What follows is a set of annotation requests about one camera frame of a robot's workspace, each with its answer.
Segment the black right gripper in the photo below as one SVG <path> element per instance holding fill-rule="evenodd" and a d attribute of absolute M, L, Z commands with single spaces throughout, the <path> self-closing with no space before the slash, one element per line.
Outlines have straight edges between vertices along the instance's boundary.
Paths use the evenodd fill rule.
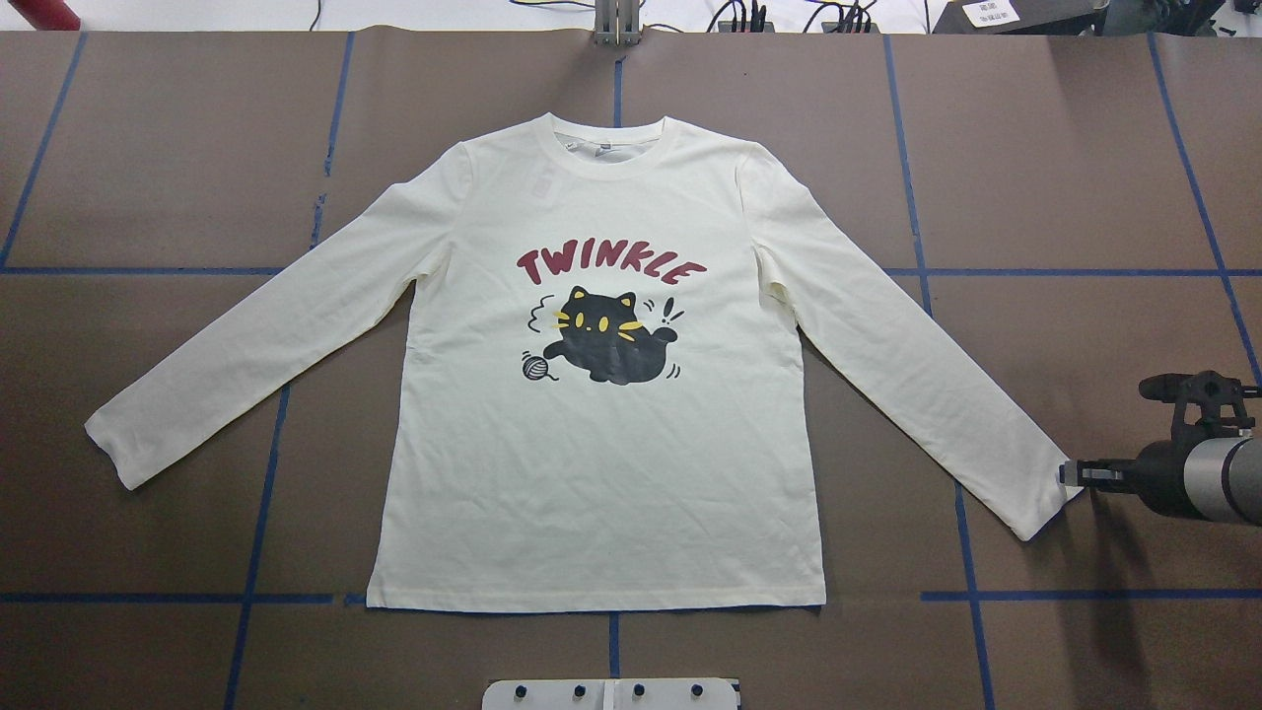
<path fill-rule="evenodd" d="M 1189 518 L 1189 496 L 1184 467 L 1189 449 L 1176 441 L 1153 441 L 1135 459 L 1069 460 L 1059 467 L 1059 482 L 1066 488 L 1128 491 L 1140 496 L 1150 511 L 1171 518 Z"/>

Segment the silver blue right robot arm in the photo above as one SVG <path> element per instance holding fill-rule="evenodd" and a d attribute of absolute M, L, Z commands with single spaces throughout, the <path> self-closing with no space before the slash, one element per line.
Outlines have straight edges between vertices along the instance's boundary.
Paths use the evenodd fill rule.
<path fill-rule="evenodd" d="M 1181 520 L 1261 526 L 1261 441 L 1153 441 L 1131 460 L 1064 462 L 1070 488 L 1140 496 L 1155 513 Z"/>

